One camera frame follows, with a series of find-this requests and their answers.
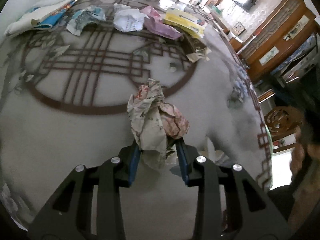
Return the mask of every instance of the crumpled brown paper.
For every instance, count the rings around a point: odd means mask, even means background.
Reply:
[[[179,139],[189,130],[189,122],[178,108],[163,100],[159,81],[149,78],[135,96],[130,96],[127,106],[131,131],[143,150],[142,159],[153,169],[165,164],[167,147],[172,147],[167,145],[167,136]]]

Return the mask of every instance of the crumpled white paper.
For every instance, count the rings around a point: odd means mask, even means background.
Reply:
[[[144,18],[148,16],[141,13],[139,9],[117,3],[114,4],[114,9],[113,25],[118,31],[134,32],[143,29]]]
[[[159,81],[149,78],[136,96],[131,95],[127,106],[132,133],[143,150],[142,159],[156,170],[167,163],[167,136],[179,139],[189,130],[189,122],[178,108],[163,100]]]

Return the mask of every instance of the table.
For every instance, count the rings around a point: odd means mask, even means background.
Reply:
[[[158,42],[146,30],[116,31],[116,2],[133,8],[152,5],[162,14],[177,3],[80,0],[54,31],[27,32],[0,50],[0,199],[26,227],[75,166],[101,165],[132,143],[126,104],[148,77],[160,80],[165,101],[188,118],[187,144],[203,150],[208,136],[216,149],[269,189],[271,156],[263,115],[249,80],[250,97],[239,109],[228,108],[230,80],[240,61],[215,20],[199,8],[185,7],[210,24],[204,38],[212,50],[210,60],[191,64],[179,47]],[[66,22],[90,4],[105,10],[107,22],[87,26],[80,37],[72,35]],[[146,46],[148,57],[133,54]],[[171,62],[180,65],[174,73]],[[27,82],[19,80],[21,73]],[[127,239],[191,238],[197,188],[187,188],[170,168],[154,171],[140,162],[133,186],[121,188]]]

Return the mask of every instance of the person's hand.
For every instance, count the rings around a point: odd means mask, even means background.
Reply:
[[[301,130],[300,127],[296,128],[295,138],[297,141],[296,147],[292,152],[292,161],[290,163],[290,170],[295,176],[302,168],[302,162],[305,157],[305,151],[300,143]],[[313,159],[320,160],[320,145],[309,144],[307,145],[307,152]]]

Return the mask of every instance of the metal bolt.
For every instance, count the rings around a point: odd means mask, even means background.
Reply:
[[[114,163],[114,164],[117,164],[117,163],[119,163],[120,161],[121,161],[121,159],[120,159],[119,157],[113,157],[113,158],[111,159],[111,162]]]
[[[196,160],[199,163],[204,163],[207,159],[204,156],[198,156]]]
[[[76,166],[76,172],[81,172],[83,170],[84,170],[84,166],[83,165]]]
[[[240,164],[235,164],[232,166],[235,171],[242,171],[242,166]]]

